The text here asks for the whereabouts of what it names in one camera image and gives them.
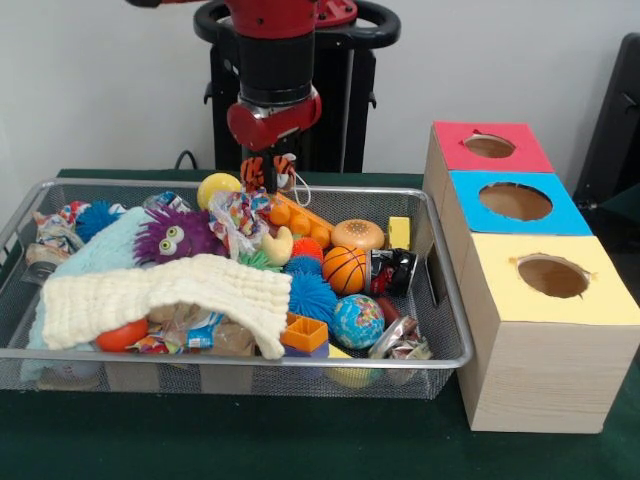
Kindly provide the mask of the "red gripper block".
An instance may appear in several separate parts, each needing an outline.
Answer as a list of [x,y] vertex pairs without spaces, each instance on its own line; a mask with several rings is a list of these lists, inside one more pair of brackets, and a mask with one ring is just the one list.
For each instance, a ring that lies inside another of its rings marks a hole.
[[243,147],[263,151],[264,188],[268,194],[278,191],[278,165],[281,156],[274,147],[279,140],[310,129],[320,118],[322,101],[312,87],[310,95],[289,106],[262,107],[245,100],[231,105],[227,125],[232,137]]

